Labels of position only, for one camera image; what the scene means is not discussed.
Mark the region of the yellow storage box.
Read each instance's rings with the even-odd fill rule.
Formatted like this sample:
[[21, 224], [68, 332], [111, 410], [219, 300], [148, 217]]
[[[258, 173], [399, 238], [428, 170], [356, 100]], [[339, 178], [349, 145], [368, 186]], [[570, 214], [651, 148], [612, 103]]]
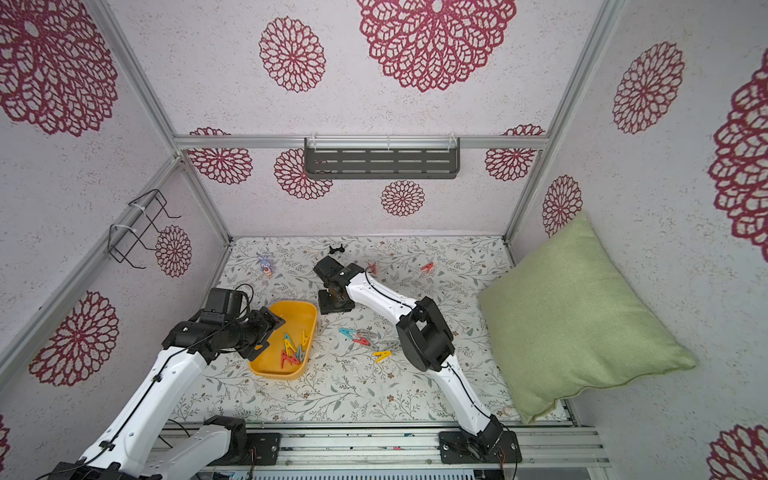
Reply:
[[295, 380], [309, 362], [317, 330], [319, 311], [309, 302], [285, 300], [274, 303], [270, 311], [285, 321], [269, 338], [269, 346], [249, 363], [251, 372], [273, 380]]

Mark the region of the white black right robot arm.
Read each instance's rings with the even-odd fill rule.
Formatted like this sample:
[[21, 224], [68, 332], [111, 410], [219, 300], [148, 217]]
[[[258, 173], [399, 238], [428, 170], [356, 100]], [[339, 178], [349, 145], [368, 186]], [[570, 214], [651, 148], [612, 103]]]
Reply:
[[401, 349], [417, 370], [435, 381], [454, 410], [465, 441], [463, 450], [475, 460], [492, 454], [505, 427], [475, 393], [463, 373], [453, 334], [437, 303], [399, 294], [374, 279], [356, 263], [346, 266], [331, 256], [313, 267], [323, 284], [320, 312], [347, 313], [363, 305], [395, 326]]

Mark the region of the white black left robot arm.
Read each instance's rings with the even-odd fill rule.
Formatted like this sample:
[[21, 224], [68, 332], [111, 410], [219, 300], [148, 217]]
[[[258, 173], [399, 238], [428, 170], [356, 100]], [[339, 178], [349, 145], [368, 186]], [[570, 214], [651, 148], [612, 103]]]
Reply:
[[161, 455], [150, 455], [175, 406], [221, 354], [252, 361], [285, 321], [268, 308], [244, 317], [200, 310], [175, 325], [150, 372], [107, 429], [74, 462], [60, 462], [49, 479], [190, 479], [219, 460], [250, 462], [242, 419], [214, 416]]

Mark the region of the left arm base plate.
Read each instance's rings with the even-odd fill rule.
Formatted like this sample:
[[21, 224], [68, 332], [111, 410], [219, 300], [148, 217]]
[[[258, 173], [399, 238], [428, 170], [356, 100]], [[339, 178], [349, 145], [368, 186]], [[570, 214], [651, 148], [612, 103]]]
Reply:
[[245, 446], [238, 460], [241, 465], [275, 466], [280, 453], [282, 435], [272, 432], [247, 433]]

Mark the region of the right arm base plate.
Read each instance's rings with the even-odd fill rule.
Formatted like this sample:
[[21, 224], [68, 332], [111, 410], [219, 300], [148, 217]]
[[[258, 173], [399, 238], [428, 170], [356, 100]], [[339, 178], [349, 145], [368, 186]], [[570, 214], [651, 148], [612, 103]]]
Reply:
[[498, 440], [487, 447], [480, 440], [471, 438], [464, 431], [440, 431], [438, 433], [439, 453], [443, 464], [512, 463], [522, 461], [522, 452], [517, 436], [503, 431]]

